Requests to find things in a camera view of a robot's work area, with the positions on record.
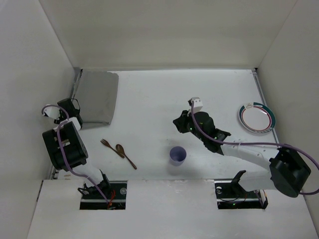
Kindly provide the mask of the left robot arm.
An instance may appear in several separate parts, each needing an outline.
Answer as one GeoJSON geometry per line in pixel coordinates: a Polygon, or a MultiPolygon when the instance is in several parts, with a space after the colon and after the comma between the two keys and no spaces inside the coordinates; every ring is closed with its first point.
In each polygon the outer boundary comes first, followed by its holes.
{"type": "Polygon", "coordinates": [[[83,187],[78,188],[82,196],[89,199],[102,197],[110,202],[116,195],[115,190],[107,176],[88,162],[88,151],[79,135],[83,120],[73,99],[60,100],[56,105],[48,104],[42,108],[41,114],[53,119],[57,125],[42,134],[53,167],[82,178],[83,187]]]}

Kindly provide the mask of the white plate with green rim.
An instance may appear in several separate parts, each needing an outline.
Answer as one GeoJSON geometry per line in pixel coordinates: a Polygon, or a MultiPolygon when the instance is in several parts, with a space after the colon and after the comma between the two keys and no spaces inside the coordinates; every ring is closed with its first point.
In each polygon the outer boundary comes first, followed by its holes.
{"type": "Polygon", "coordinates": [[[238,111],[238,118],[240,123],[253,133],[268,133],[276,125],[274,113],[258,102],[243,104],[238,111]]]}

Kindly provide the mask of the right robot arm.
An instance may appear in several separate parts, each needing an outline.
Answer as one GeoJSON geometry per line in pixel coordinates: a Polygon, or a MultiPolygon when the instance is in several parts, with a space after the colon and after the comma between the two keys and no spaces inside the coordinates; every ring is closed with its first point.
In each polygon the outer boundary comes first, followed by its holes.
{"type": "Polygon", "coordinates": [[[180,133],[191,133],[206,149],[223,156],[245,160],[262,167],[262,171],[240,170],[233,183],[245,191],[276,189],[282,194],[296,198],[311,174],[309,166],[301,157],[301,151],[287,144],[250,144],[237,139],[231,133],[214,125],[206,112],[191,114],[182,111],[173,120],[180,133]]]}

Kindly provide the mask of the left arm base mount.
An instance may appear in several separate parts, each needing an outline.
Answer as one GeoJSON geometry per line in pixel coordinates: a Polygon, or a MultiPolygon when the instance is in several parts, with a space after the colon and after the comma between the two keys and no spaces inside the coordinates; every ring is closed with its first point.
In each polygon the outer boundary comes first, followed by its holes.
{"type": "Polygon", "coordinates": [[[126,208],[127,181],[111,181],[111,188],[104,190],[104,197],[93,187],[93,192],[86,191],[84,188],[78,188],[82,194],[80,210],[124,210],[126,208]]]}

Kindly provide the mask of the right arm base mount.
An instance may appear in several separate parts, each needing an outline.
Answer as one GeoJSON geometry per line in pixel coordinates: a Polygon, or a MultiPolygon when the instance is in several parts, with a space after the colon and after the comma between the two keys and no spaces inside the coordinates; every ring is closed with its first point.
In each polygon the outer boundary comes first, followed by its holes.
{"type": "Polygon", "coordinates": [[[261,209],[269,202],[264,190],[245,191],[239,184],[230,180],[215,181],[215,194],[218,209],[261,209]]]}

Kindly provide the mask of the grey cloth placemat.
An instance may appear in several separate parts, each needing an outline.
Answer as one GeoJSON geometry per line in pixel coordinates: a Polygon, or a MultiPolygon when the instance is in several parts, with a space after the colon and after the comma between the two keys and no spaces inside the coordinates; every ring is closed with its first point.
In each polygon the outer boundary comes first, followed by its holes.
{"type": "Polygon", "coordinates": [[[83,129],[111,124],[117,101],[119,76],[107,71],[83,70],[74,98],[80,105],[83,129]]]}

